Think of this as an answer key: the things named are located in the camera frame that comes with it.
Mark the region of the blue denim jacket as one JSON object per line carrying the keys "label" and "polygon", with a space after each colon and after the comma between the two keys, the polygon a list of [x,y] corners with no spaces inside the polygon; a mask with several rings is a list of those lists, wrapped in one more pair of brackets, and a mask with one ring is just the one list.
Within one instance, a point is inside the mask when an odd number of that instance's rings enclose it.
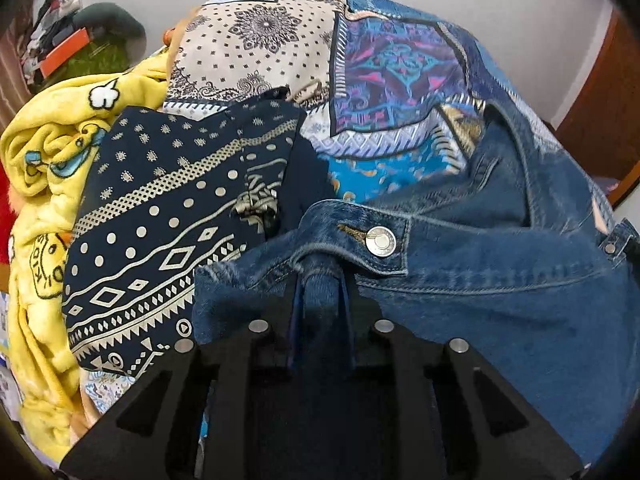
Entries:
{"label": "blue denim jacket", "polygon": [[522,101],[494,96],[468,168],[296,229],[194,274],[200,344],[291,297],[319,330],[348,289],[416,336],[473,347],[586,463],[639,394],[639,235]]}

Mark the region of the pile of clothes on stand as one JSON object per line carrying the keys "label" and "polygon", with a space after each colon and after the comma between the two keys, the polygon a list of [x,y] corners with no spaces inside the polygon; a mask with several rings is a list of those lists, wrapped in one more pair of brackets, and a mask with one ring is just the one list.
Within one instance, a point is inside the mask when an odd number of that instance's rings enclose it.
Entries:
{"label": "pile of clothes on stand", "polygon": [[23,76],[29,87],[43,80],[40,64],[75,31],[74,16],[81,8],[81,0],[44,0],[40,6],[21,55]]}

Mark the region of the navy patterned cloth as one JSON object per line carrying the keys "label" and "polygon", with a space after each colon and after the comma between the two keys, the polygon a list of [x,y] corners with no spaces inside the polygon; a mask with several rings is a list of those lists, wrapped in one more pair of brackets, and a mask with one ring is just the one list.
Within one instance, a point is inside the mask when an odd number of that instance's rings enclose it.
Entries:
{"label": "navy patterned cloth", "polygon": [[62,306],[80,367],[141,375],[192,338],[197,268],[294,230],[332,196],[304,119],[285,88],[200,120],[122,111],[91,166],[67,253]]}

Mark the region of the red plush toy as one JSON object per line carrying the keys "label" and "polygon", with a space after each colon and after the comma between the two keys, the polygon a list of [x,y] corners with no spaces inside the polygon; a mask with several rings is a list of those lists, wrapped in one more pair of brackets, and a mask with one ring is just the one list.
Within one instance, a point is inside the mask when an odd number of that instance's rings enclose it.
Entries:
{"label": "red plush toy", "polygon": [[0,261],[8,264],[9,238],[15,222],[15,214],[9,202],[10,182],[3,167],[0,166]]}

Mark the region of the yellow cartoon fleece blanket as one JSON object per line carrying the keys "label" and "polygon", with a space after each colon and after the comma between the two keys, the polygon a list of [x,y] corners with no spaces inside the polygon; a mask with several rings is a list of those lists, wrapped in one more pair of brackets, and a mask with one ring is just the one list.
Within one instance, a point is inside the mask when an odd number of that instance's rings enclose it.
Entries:
{"label": "yellow cartoon fleece blanket", "polygon": [[82,414],[80,371],[62,313],[66,258],[82,190],[99,146],[127,106],[156,110],[168,86],[160,51],[119,74],[66,79],[42,90],[1,135],[17,211],[9,237],[6,314],[10,369],[22,390],[26,436],[58,463]]}

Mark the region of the blue patchwork bedspread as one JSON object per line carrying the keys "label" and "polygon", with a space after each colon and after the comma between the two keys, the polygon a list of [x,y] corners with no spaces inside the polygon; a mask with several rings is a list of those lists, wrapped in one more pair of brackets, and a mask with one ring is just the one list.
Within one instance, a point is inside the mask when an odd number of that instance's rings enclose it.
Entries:
{"label": "blue patchwork bedspread", "polygon": [[[488,99],[524,102],[476,39],[390,0],[208,0],[177,44],[158,112],[200,120],[285,88],[347,203],[461,174]],[[104,413],[139,376],[81,367],[80,390]]]}

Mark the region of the green patterned covered stand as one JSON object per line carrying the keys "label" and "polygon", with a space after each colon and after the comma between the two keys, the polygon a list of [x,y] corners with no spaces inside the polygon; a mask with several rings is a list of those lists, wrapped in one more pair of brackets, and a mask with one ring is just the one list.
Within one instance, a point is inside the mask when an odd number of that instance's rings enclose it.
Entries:
{"label": "green patterned covered stand", "polygon": [[66,79],[99,74],[124,72],[129,67],[126,41],[115,35],[107,34],[92,40],[49,77],[39,77],[29,87],[32,93],[38,93]]}

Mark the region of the orange box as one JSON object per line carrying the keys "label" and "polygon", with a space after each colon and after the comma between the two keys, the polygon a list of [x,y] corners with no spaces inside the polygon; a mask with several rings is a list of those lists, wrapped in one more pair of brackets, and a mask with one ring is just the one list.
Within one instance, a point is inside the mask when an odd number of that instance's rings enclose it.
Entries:
{"label": "orange box", "polygon": [[88,44],[90,44],[90,36],[87,29],[83,27],[75,30],[40,63],[39,68],[42,76],[44,78],[50,77],[58,68],[85,46],[88,46]]}

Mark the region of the dark green pillow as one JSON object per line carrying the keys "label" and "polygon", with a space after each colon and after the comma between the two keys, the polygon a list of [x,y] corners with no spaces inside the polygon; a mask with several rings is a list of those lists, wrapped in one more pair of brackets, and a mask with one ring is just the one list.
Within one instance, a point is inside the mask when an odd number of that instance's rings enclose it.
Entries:
{"label": "dark green pillow", "polygon": [[73,17],[76,29],[85,28],[88,32],[98,29],[125,41],[125,50],[131,63],[142,60],[146,49],[144,26],[128,11],[112,2],[89,4]]}

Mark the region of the wooden wardrobe frame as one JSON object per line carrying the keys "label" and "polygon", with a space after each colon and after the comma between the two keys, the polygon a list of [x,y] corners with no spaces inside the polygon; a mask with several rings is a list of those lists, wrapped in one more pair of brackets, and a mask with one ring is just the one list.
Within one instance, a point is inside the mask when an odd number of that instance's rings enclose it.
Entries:
{"label": "wooden wardrobe frame", "polygon": [[556,129],[591,177],[615,180],[605,194],[617,207],[639,184],[639,39],[614,12],[576,101]]}

